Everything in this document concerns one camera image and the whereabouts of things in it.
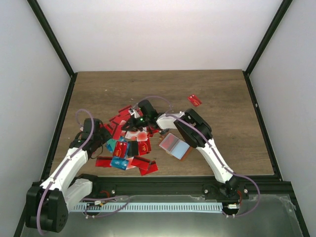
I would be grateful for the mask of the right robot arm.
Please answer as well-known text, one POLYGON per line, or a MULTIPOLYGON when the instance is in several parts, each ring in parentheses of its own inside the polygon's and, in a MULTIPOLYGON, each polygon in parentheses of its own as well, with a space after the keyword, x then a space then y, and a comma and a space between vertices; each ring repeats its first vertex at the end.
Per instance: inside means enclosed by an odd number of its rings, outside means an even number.
POLYGON ((142 115, 140 116, 135 108, 129 109, 131 118, 122 126, 123 131, 142 131, 150 126, 158 130, 178 130, 185 142, 197 149, 212 169, 216 181, 221 183, 220 195, 226 199, 236 195, 238 178, 220 154, 210 125, 194 109, 177 114, 159 113, 147 99, 140 101, 137 107, 142 115))

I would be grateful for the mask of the brown leather card holder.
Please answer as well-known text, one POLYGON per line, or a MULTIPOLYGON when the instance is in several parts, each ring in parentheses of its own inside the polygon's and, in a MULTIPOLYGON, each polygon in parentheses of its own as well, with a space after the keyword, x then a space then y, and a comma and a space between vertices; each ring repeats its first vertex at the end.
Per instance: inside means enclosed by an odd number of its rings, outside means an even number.
POLYGON ((185 141, 170 132, 160 136, 160 143, 158 146, 178 160, 184 160, 193 149, 185 141))

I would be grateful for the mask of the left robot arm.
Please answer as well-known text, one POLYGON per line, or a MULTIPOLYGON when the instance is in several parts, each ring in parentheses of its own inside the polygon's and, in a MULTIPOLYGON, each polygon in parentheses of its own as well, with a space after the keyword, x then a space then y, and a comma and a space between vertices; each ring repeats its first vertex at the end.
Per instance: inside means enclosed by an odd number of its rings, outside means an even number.
POLYGON ((63 230, 69 212, 84 197, 96 199, 101 187, 84 178, 75 176, 93 153, 112 138, 100 119, 87 118, 83 130, 70 143, 69 149, 55 171, 42 183, 33 184, 26 194, 25 225, 59 233, 63 230))

